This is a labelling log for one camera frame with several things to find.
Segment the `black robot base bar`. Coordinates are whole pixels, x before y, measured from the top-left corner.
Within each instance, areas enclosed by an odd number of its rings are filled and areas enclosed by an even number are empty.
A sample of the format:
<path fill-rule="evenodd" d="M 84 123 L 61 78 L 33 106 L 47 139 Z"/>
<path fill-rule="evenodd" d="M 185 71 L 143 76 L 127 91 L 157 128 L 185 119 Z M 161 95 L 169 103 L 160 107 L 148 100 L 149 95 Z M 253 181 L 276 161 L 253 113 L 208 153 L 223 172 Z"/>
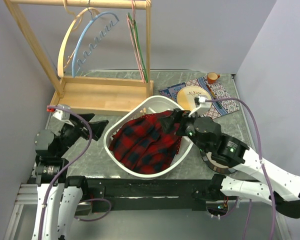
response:
<path fill-rule="evenodd" d="M 83 188 L 81 201 L 92 202 L 94 213 L 112 211 L 178 210 L 205 211 L 207 202 L 234 200 L 221 192 L 220 175 L 205 179 L 122 179 L 69 176 L 65 187 Z"/>

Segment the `green plastic hanger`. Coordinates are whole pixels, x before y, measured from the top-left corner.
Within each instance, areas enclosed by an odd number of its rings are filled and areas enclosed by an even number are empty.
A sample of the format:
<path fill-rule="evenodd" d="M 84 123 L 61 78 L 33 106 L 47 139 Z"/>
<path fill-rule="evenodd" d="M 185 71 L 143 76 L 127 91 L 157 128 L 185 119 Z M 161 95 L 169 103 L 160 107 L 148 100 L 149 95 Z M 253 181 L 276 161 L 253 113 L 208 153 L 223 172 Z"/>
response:
<path fill-rule="evenodd" d="M 137 64 L 137 68 L 144 83 L 148 83 L 148 74 L 146 72 L 146 66 L 144 63 L 141 46 L 139 43 L 138 27 L 136 21 L 132 18 L 130 13 L 127 14 L 127 25 L 130 32 L 130 38 L 132 47 L 134 50 L 134 56 Z"/>

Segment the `pink wire hanger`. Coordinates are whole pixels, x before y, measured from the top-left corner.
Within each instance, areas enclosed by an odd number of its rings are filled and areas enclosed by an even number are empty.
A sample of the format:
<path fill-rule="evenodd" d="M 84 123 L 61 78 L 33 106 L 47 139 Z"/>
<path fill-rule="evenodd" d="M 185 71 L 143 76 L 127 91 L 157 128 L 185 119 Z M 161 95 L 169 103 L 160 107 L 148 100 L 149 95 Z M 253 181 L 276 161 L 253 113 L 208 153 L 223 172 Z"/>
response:
<path fill-rule="evenodd" d="M 144 73 L 144 69 L 143 69 L 143 65 L 142 65 L 140 49 L 138 47 L 137 32 L 136 32 L 136 30 L 137 30 L 136 19 L 135 19 L 135 17 L 136 17 L 136 2 L 134 0 L 131 0 L 130 3 L 131 3 L 132 14 L 130 14 L 130 13 L 127 14 L 126 21 L 127 21 L 127 25 L 129 28 L 130 40 L 132 43 L 137 68 L 138 68 L 141 80 L 143 81 L 143 83 L 145 83 L 146 78 L 145 78 L 145 73 Z"/>

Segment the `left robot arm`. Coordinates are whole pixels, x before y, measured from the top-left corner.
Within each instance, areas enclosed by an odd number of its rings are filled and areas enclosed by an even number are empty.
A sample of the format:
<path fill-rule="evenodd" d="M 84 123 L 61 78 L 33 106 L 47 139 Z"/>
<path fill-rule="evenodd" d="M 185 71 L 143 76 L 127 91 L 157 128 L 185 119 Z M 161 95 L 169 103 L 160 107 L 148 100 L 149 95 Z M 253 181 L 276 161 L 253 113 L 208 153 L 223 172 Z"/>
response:
<path fill-rule="evenodd" d="M 69 114 L 58 134 L 44 129 L 34 139 L 37 209 L 33 240 L 65 240 L 79 202 L 90 194 L 85 176 L 67 176 L 70 162 L 64 154 L 79 138 L 89 143 L 100 139 L 109 121 L 92 121 L 94 116 Z"/>

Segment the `light wooden hanger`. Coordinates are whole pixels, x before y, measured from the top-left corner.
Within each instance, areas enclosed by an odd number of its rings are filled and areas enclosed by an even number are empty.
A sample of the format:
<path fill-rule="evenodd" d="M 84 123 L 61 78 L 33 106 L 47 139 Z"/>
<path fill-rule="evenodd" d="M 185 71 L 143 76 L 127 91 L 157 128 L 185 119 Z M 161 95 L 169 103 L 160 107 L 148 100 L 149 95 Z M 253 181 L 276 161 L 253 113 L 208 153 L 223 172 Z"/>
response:
<path fill-rule="evenodd" d="M 73 21 L 69 25 L 69 27 L 68 27 L 65 35 L 64 35 L 64 38 L 62 40 L 60 49 L 59 49 L 59 54 L 58 54 L 58 58 L 57 58 L 57 75 L 60 79 L 62 79 L 64 77 L 65 69 L 69 66 L 71 60 L 74 57 L 74 53 L 75 53 L 75 51 L 73 50 L 72 53 L 69 56 L 65 57 L 66 46 L 67 46 L 67 42 L 68 42 L 68 39 L 69 39 L 71 33 L 76 31 L 80 27 L 80 25 L 82 23 L 82 20 L 83 20 L 83 17 L 84 17 L 86 12 L 91 12 L 92 17 L 96 17 L 98 14 L 101 13 L 95 7 L 92 7 L 92 8 L 87 8 L 86 7 L 80 13 L 75 14 L 73 11 L 70 11 L 68 9 L 68 4 L 67 4 L 66 0 L 63 0 L 63 7 L 69 15 L 73 16 Z"/>

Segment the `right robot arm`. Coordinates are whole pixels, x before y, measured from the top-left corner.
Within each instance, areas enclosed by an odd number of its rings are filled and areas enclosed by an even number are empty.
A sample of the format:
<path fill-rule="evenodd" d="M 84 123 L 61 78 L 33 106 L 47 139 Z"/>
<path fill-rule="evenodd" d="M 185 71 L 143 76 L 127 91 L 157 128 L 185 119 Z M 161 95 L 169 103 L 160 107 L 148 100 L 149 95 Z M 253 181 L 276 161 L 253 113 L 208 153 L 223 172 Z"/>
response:
<path fill-rule="evenodd" d="M 189 111 L 174 109 L 159 118 L 162 130 L 189 138 L 202 156 L 210 154 L 220 165 L 243 172 L 255 179 L 245 181 L 215 174 L 209 184 L 195 193 L 205 201 L 223 197 L 239 197 L 274 205 L 280 214 L 300 218 L 300 176 L 289 173 L 273 163 L 259 159 L 247 144 L 222 133 L 221 126 L 210 117 L 190 116 Z"/>

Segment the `light blue hanger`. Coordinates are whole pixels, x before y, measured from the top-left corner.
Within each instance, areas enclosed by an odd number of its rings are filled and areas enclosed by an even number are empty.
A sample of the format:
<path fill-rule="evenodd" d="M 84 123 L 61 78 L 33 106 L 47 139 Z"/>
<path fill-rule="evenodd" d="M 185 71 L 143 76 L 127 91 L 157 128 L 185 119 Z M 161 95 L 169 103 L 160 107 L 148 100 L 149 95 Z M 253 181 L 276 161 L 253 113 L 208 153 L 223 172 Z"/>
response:
<path fill-rule="evenodd" d="M 93 51 L 98 47 L 100 42 L 108 35 L 108 33 L 120 22 L 119 17 L 113 11 L 102 11 L 101 13 L 93 13 L 91 1 L 88 1 L 87 8 L 90 13 L 90 20 L 82 30 L 71 62 L 71 76 L 75 78 L 83 68 Z M 84 38 L 93 28 L 99 25 L 92 40 L 85 46 Z"/>

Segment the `red polka dot garment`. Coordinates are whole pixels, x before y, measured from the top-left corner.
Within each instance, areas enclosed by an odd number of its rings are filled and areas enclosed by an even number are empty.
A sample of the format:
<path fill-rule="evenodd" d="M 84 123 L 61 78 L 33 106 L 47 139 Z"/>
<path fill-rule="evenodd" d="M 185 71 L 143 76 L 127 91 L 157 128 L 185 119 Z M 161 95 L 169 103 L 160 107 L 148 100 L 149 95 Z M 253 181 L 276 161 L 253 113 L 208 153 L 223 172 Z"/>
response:
<path fill-rule="evenodd" d="M 140 117 L 140 128 L 145 135 L 138 143 L 146 148 L 142 155 L 143 159 L 149 155 L 152 159 L 163 159 L 171 162 L 179 153 L 182 137 L 175 135 L 175 131 L 164 133 L 159 122 L 160 118 L 168 117 L 171 114 L 171 110 L 166 110 Z"/>

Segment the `red black plaid skirt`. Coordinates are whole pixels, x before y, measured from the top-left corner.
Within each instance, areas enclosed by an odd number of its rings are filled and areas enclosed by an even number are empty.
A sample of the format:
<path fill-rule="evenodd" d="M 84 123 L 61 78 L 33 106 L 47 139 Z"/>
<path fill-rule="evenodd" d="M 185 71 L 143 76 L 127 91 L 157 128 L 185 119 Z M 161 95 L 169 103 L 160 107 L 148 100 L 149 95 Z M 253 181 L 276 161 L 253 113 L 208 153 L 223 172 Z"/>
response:
<path fill-rule="evenodd" d="M 126 122 L 113 136 L 109 150 L 127 169 L 143 174 L 157 174 L 168 169 L 179 153 L 182 137 L 175 135 L 179 124 L 165 133 L 160 118 L 170 116 L 171 110 L 145 114 Z"/>

